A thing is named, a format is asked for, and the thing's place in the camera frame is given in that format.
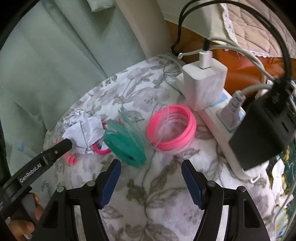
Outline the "person's left hand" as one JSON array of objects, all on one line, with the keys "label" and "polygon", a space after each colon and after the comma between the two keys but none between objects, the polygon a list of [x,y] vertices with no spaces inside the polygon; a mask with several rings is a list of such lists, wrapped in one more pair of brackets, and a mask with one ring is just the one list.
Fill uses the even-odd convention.
[{"label": "person's left hand", "polygon": [[[33,196],[36,204],[35,218],[39,220],[41,218],[42,212],[44,211],[44,208],[39,204],[39,202],[41,201],[39,196],[37,196],[36,194],[33,194]],[[35,230],[35,227],[31,222],[21,219],[10,221],[8,227],[18,241],[27,240],[25,238],[25,235],[29,235]]]}]

